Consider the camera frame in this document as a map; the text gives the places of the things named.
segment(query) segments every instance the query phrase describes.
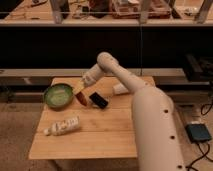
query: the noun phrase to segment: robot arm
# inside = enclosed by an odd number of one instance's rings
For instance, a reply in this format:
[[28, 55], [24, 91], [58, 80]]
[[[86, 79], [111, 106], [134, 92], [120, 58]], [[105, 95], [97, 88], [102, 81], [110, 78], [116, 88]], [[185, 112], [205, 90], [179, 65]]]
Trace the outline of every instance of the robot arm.
[[132, 120], [140, 171], [185, 170], [173, 121], [172, 100], [157, 87], [124, 69], [109, 53], [98, 55], [84, 75], [84, 86], [96, 83], [104, 73], [112, 72], [134, 94]]

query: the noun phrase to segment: wooden table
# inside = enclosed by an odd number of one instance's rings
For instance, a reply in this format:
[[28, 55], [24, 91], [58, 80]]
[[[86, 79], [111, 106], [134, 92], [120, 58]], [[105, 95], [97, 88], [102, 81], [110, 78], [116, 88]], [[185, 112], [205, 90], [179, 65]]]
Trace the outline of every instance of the wooden table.
[[[143, 77], [154, 85], [152, 77]], [[74, 86], [80, 77], [55, 78], [52, 84]], [[35, 133], [29, 159], [89, 159], [136, 157], [131, 120], [131, 94], [113, 95], [112, 87], [119, 83], [115, 77], [104, 77], [83, 91], [85, 96], [98, 92], [109, 100], [104, 110], [89, 103], [82, 106], [77, 99], [61, 111], [44, 106]], [[43, 130], [56, 121], [79, 116], [81, 129], [63, 136], [45, 136]]]

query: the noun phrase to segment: wire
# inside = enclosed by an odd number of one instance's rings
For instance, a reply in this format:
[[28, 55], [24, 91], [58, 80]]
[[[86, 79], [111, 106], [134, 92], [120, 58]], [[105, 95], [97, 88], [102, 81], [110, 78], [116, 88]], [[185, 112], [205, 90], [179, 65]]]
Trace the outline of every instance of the wire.
[[202, 150], [202, 156], [198, 157], [197, 159], [193, 160], [188, 166], [186, 166], [187, 168], [187, 171], [190, 171], [190, 170], [194, 170], [194, 171], [199, 171], [198, 169], [194, 168], [193, 165], [198, 162], [199, 160], [205, 158], [208, 153], [210, 152], [210, 145], [207, 143], [207, 146], [208, 146], [208, 149], [205, 153], [203, 153], [203, 150]]
[[[204, 151], [202, 150], [200, 144], [198, 144], [198, 148], [199, 148], [200, 152], [201, 152], [202, 154], [204, 154]], [[206, 157], [206, 159], [207, 159], [208, 161], [213, 162], [213, 159], [211, 159], [211, 158], [208, 157], [207, 155], [206, 155], [205, 157]]]
[[210, 112], [210, 110], [212, 109], [212, 106], [213, 106], [213, 99], [210, 104], [203, 104], [200, 108], [201, 115], [203, 115], [203, 116], [207, 115]]

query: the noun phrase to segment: green bowl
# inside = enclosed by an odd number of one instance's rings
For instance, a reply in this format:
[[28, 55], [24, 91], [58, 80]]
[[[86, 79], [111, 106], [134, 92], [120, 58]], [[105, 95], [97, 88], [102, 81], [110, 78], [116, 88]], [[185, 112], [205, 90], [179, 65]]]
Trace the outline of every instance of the green bowl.
[[61, 109], [72, 101], [73, 88], [65, 83], [54, 84], [45, 90], [43, 99], [50, 108]]

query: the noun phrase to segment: plastic bottle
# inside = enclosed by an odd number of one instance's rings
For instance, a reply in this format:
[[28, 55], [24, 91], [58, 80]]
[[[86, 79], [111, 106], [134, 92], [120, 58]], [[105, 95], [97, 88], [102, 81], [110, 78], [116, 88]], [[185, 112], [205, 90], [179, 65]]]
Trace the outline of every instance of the plastic bottle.
[[64, 135], [68, 132], [75, 131], [80, 128], [79, 117], [69, 118], [61, 122], [53, 123], [50, 128], [44, 130], [46, 136]]

